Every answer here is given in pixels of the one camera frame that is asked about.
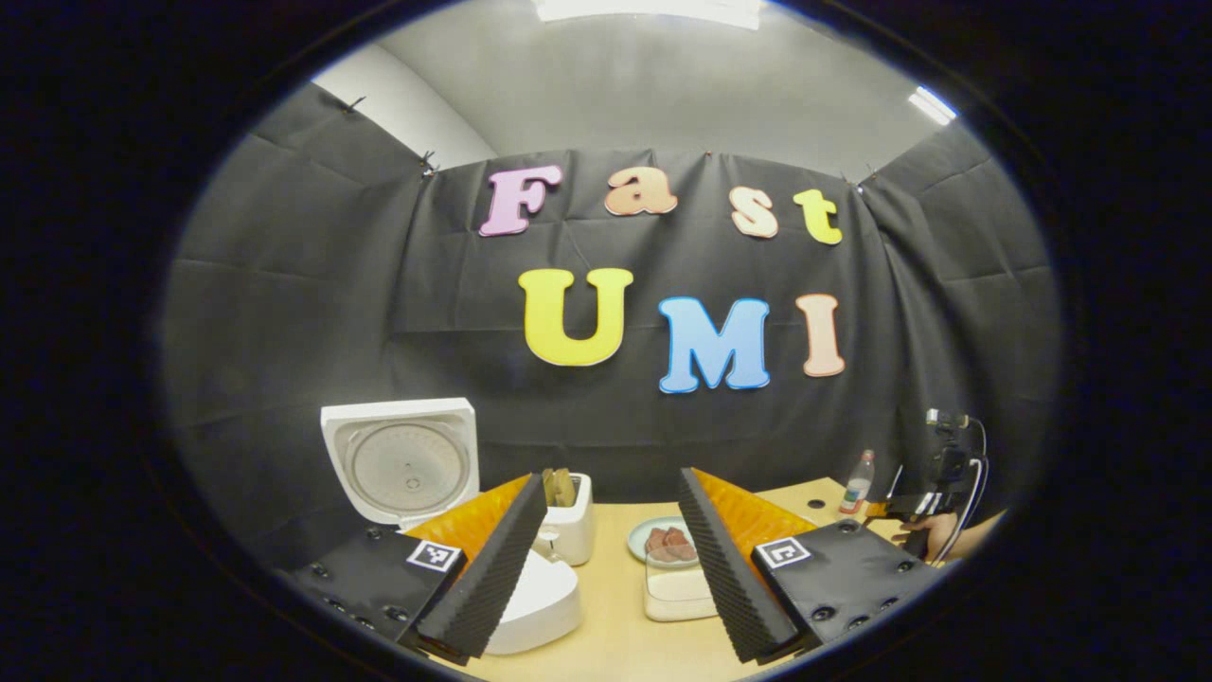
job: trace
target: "table surface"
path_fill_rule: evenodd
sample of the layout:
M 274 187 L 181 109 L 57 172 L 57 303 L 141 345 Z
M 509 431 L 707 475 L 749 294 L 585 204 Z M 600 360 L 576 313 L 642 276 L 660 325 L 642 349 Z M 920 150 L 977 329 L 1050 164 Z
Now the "table surface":
M 821 478 L 758 495 L 817 526 L 828 526 L 846 517 L 837 511 L 844 493 L 835 481 Z M 808 500 L 822 500 L 825 506 L 811 509 Z M 859 514 L 848 518 L 864 522 L 865 511 L 864 503 Z M 627 537 L 640 523 L 661 516 L 681 512 L 676 503 L 594 504 L 594 554 L 573 568 L 581 588 L 581 626 L 528 652 L 485 654 L 470 659 L 467 666 L 451 667 L 491 682 L 715 682 L 790 660 L 784 657 L 762 666 L 739 663 L 719 615 L 675 623 L 657 623 L 645 615 L 645 566 L 628 551 Z M 876 520 L 869 528 L 891 539 L 898 526 L 896 521 Z M 450 665 L 438 658 L 431 660 Z

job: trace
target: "black fabric backdrop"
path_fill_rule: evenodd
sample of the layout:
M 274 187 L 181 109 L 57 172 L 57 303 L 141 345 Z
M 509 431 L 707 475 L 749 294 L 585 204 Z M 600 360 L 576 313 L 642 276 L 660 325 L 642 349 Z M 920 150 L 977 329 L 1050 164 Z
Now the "black fabric backdrop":
M 526 231 L 476 234 L 488 174 L 548 164 L 565 177 Z M 610 214 L 606 178 L 646 165 L 669 176 L 678 207 Z M 320 439 L 326 405 L 465 396 L 485 488 L 567 466 L 594 478 L 599 502 L 673 499 L 691 465 L 749 489 L 841 480 L 863 448 L 876 451 L 873 494 L 902 462 L 907 485 L 921 486 L 913 472 L 937 448 L 928 407 L 989 428 L 978 517 L 1044 457 L 1064 362 L 1062 292 L 1029 207 L 959 124 L 858 185 L 720 151 L 549 151 L 431 178 L 422 167 L 308 85 L 233 150 L 183 235 L 161 327 L 173 426 L 219 520 L 275 566 L 309 561 L 365 523 Z M 773 239 L 732 225 L 737 184 L 773 200 Z M 812 239 L 791 201 L 810 188 L 837 205 L 836 246 Z M 573 337 L 596 319 L 585 273 L 634 273 L 608 361 L 560 368 L 526 348 L 518 276 L 543 267 L 576 276 Z M 840 376 L 802 373 L 804 293 L 839 300 Z M 766 300 L 770 385 L 661 394 L 669 332 L 657 303 L 670 296 L 699 298 L 718 327 L 737 298 Z

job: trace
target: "water bottle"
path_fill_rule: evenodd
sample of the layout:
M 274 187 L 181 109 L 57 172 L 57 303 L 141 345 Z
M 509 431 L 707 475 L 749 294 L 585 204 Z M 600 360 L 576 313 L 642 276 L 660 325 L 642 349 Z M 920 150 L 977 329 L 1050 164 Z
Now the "water bottle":
M 863 451 L 863 459 L 858 462 L 854 471 L 850 472 L 850 482 L 846 483 L 846 495 L 841 499 L 837 511 L 841 514 L 854 514 L 863 506 L 867 492 L 871 489 L 871 481 L 875 480 L 875 451 Z

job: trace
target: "human hand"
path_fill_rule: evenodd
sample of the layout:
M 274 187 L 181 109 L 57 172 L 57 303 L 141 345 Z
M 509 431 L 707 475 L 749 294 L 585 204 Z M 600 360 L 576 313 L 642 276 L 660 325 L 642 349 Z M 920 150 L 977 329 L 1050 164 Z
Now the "human hand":
M 947 544 L 947 539 L 951 537 L 959 522 L 960 518 L 955 514 L 941 514 L 915 523 L 902 523 L 901 531 L 930 531 L 930 537 L 926 539 L 926 563 L 930 563 L 938 556 L 939 550 Z M 902 548 L 907 540 L 909 540 L 908 533 L 892 537 L 892 541 Z

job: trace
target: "light blue plate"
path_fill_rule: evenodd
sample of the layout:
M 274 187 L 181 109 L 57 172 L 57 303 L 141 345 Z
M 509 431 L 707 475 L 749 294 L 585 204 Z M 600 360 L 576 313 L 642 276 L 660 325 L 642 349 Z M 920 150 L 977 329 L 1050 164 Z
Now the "light blue plate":
M 633 557 L 640 561 L 645 560 L 646 555 L 644 551 L 644 544 L 648 541 L 648 535 L 652 534 L 653 528 L 678 528 L 679 531 L 686 534 L 686 539 L 690 540 L 690 545 L 694 548 L 694 539 L 691 538 L 690 529 L 686 528 L 686 522 L 682 520 L 682 517 L 662 516 L 659 518 L 650 518 L 648 521 L 645 521 L 640 526 L 636 526 L 635 529 L 633 529 L 631 533 L 627 537 L 627 549 L 631 550 Z M 698 555 L 698 548 L 694 548 L 694 554 Z M 697 557 L 687 561 L 670 561 L 670 562 L 652 560 L 652 566 L 657 566 L 661 568 L 686 568 L 697 564 L 698 564 Z

